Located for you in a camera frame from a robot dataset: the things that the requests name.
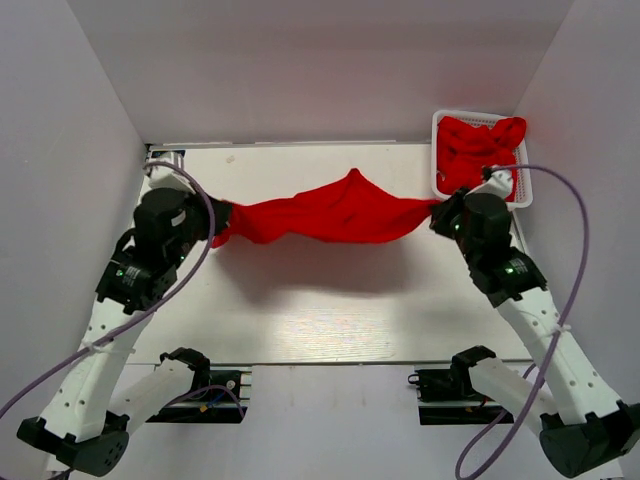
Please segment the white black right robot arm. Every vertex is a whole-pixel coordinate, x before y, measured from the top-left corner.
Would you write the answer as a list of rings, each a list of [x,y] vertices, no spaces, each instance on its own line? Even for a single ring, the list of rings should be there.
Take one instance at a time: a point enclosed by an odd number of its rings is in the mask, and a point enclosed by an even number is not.
[[[522,416],[551,465],[575,478],[626,455],[639,440],[639,406],[625,403],[561,324],[546,280],[511,244],[511,216],[493,193],[463,188],[433,209],[431,229],[458,245],[470,278],[512,327],[548,389],[534,391],[485,347],[452,359],[463,391]]]

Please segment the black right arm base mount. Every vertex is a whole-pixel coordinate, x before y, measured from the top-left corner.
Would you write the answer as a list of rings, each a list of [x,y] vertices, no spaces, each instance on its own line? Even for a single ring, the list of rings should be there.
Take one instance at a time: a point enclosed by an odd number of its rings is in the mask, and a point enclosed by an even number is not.
[[[450,369],[419,368],[407,377],[417,393],[422,426],[488,425],[502,407],[455,380]]]

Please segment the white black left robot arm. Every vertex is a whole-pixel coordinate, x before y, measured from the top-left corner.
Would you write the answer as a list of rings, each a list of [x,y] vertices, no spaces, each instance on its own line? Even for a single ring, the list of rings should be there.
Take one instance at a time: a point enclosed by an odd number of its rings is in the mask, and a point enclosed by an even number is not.
[[[42,413],[21,422],[21,441],[70,470],[103,477],[146,420],[201,388],[209,359],[180,347],[161,354],[159,367],[123,394],[114,393],[142,330],[185,286],[179,267],[198,242],[227,229],[231,212],[228,202],[175,188],[142,196],[96,288],[82,344],[63,363],[68,373]]]

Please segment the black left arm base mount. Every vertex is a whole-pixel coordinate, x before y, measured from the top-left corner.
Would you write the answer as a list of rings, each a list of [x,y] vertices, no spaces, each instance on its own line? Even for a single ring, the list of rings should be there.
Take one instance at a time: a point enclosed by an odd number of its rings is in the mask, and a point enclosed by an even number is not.
[[[147,420],[151,424],[240,424],[252,386],[249,366],[214,365],[191,391]]]

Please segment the red t-shirt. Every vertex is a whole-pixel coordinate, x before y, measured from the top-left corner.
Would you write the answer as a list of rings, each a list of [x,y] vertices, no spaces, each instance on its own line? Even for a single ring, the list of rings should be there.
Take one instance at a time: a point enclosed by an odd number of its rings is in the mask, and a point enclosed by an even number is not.
[[[269,244],[287,234],[327,243],[382,244],[419,227],[440,204],[437,199],[396,197],[356,169],[330,184],[251,205],[222,202],[214,248],[233,236]]]

